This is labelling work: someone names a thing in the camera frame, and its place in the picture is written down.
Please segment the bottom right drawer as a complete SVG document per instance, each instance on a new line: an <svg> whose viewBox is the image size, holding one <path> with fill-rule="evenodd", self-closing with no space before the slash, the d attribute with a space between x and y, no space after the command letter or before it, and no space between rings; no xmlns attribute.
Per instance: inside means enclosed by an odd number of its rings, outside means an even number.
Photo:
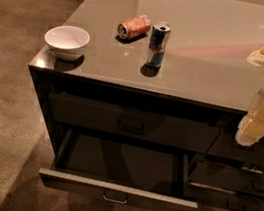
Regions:
<svg viewBox="0 0 264 211"><path fill-rule="evenodd" d="M232 211L264 211L264 200L256 197L228 194L222 191L190 186L186 189L187 197L209 207Z"/></svg>

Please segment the white ceramic bowl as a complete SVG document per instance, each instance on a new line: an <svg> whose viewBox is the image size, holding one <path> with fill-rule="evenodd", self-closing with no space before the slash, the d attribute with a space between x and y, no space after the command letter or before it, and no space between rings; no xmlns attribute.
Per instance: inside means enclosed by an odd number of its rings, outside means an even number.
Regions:
<svg viewBox="0 0 264 211"><path fill-rule="evenodd" d="M90 36L86 30L80 27L63 25L47 31L44 39L57 58L74 62L83 56Z"/></svg>

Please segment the dark cabinet with drawers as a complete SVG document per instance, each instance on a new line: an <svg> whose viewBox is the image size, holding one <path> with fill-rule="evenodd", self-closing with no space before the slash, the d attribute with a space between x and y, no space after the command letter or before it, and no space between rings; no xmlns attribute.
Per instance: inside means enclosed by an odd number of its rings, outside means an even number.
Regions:
<svg viewBox="0 0 264 211"><path fill-rule="evenodd" d="M117 31L120 22L139 15L148 17L151 29L147 34L121 39ZM156 21L167 22L171 27L160 68L146 64ZM29 65L55 161L64 140L86 135L184 153L185 191L194 186L245 195L190 183L188 177L199 162L264 174L262 166L209 155L216 139L203 153L101 132L56 122L48 102L51 93L70 94L205 123L218 128L220 133L231 129L236 135L253 97L264 89L264 66L247 62L248 55L264 46L264 1L85 0L69 23L90 36L83 56L65 62L44 47Z"/></svg>

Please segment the orange soda can lying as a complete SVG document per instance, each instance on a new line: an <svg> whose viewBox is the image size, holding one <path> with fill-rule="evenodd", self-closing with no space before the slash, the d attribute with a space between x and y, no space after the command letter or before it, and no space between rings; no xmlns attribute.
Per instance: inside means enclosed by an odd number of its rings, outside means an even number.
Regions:
<svg viewBox="0 0 264 211"><path fill-rule="evenodd" d="M147 34L150 29L151 22L146 15L126 19L117 26L118 35L126 40Z"/></svg>

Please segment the closed top left drawer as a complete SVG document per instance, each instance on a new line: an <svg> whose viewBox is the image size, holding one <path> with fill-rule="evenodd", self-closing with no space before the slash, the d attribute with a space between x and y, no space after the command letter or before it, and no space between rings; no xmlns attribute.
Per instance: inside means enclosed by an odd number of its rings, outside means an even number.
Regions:
<svg viewBox="0 0 264 211"><path fill-rule="evenodd" d="M197 152L208 150L220 131L205 123L126 108L70 94L48 95L56 122L78 125Z"/></svg>

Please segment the open middle drawer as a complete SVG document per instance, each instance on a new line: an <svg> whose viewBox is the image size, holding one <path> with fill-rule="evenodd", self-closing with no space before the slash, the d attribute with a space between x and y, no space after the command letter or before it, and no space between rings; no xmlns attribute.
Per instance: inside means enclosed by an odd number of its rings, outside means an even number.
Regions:
<svg viewBox="0 0 264 211"><path fill-rule="evenodd" d="M62 143L55 164L39 169L44 185L107 203L152 211L196 211L185 191L187 156L77 135Z"/></svg>

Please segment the top right drawer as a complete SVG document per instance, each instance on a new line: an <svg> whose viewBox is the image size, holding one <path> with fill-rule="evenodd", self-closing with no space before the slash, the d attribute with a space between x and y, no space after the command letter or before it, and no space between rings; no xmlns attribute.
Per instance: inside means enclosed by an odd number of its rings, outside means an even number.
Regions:
<svg viewBox="0 0 264 211"><path fill-rule="evenodd" d="M244 147L238 145L234 135L231 129L221 131L208 154L264 167L264 137L256 144Z"/></svg>

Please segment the middle right drawer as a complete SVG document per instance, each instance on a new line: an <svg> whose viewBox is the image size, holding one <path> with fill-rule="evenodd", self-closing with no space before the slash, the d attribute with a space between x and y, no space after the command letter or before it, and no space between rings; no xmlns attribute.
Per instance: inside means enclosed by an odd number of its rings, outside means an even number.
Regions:
<svg viewBox="0 0 264 211"><path fill-rule="evenodd" d="M189 175L188 181L264 198L264 174L253 171L199 162Z"/></svg>

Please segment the blue silver energy drink can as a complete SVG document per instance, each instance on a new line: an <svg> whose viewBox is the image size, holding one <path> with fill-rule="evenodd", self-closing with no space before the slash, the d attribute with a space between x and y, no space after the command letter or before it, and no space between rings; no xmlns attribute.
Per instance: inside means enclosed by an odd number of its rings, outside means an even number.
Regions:
<svg viewBox="0 0 264 211"><path fill-rule="evenodd" d="M153 66L153 68L161 67L170 31L171 27L167 22L156 21L152 25L146 58L148 66Z"/></svg>

